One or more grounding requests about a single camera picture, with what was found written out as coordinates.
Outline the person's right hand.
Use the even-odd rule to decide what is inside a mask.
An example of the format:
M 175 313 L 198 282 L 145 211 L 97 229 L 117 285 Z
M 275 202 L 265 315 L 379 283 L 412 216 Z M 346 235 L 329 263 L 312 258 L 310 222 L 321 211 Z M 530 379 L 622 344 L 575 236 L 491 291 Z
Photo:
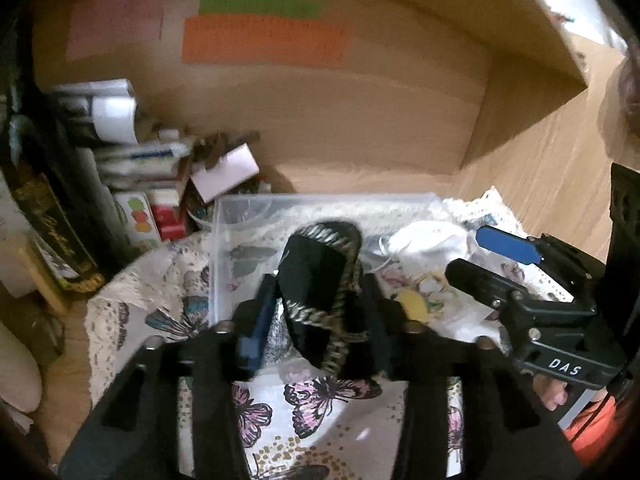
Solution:
M 567 383 L 546 375 L 536 375 L 532 386 L 541 402 L 549 411 L 563 406 L 568 399 Z

